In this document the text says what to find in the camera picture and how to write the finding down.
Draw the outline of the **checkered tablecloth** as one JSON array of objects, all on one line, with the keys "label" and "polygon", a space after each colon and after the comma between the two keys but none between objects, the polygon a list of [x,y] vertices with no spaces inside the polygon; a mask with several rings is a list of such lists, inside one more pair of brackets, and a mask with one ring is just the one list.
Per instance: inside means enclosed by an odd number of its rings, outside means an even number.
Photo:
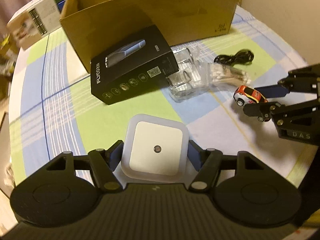
[{"label": "checkered tablecloth", "polygon": [[272,122],[244,115],[233,87],[213,88],[182,102],[167,89],[114,105],[91,94],[90,77],[62,29],[21,51],[11,85],[12,169],[20,183],[63,151],[76,155],[125,138],[129,120],[148,114],[183,122],[202,148],[248,151],[298,186],[317,147],[280,139]]}]

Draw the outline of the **red white toy car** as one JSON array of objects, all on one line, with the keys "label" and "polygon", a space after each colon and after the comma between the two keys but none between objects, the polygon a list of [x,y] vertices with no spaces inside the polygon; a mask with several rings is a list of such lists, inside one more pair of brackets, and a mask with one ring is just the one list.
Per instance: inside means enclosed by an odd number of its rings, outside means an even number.
[{"label": "red white toy car", "polygon": [[267,103],[267,99],[254,88],[250,88],[246,85],[241,85],[236,89],[233,94],[233,99],[236,104],[240,107],[243,107],[247,104],[254,103]]}]

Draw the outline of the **open brown cardboard box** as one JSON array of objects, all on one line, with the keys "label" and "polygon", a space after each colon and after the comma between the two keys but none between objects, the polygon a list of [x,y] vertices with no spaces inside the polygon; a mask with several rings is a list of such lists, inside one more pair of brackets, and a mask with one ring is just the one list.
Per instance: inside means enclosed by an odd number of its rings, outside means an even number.
[{"label": "open brown cardboard box", "polygon": [[238,0],[66,0],[60,23],[81,63],[156,25],[169,45],[225,35]]}]

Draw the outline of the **black shaver product box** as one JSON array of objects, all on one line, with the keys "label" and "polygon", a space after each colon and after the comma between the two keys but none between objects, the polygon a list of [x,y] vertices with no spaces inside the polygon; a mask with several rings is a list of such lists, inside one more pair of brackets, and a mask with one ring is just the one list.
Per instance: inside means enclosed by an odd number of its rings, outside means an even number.
[{"label": "black shaver product box", "polygon": [[91,93],[107,105],[167,87],[175,56],[155,26],[129,35],[91,59]]}]

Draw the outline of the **white square night light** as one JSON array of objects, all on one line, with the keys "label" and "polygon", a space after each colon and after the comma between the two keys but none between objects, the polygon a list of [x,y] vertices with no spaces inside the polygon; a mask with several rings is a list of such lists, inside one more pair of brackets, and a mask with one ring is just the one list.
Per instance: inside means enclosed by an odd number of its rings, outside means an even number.
[{"label": "white square night light", "polygon": [[121,169],[133,179],[175,183],[185,173],[188,142],[185,124],[137,114],[127,127]]}]

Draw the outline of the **white product box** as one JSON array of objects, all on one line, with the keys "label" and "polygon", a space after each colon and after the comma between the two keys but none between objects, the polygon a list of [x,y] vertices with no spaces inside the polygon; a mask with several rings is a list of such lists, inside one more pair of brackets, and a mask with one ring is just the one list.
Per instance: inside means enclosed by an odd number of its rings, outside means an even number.
[{"label": "white product box", "polygon": [[7,28],[23,50],[61,27],[55,0],[32,0],[17,10]]}]

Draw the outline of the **clear plastic case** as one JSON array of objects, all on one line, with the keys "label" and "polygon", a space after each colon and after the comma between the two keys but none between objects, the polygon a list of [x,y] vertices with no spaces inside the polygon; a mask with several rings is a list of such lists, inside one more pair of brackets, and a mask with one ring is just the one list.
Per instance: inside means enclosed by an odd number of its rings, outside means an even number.
[{"label": "clear plastic case", "polygon": [[177,61],[178,72],[167,77],[171,98],[181,102],[205,93],[209,89],[208,65],[195,59],[188,47],[172,52]]}]

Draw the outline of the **cotton swabs plastic bag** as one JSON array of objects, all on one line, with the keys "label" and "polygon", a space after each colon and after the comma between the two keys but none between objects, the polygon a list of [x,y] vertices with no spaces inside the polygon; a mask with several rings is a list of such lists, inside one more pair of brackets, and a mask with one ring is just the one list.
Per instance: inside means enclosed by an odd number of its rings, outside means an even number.
[{"label": "cotton swabs plastic bag", "polygon": [[251,83],[248,72],[219,63],[200,62],[200,74],[207,86],[231,85],[239,87]]}]

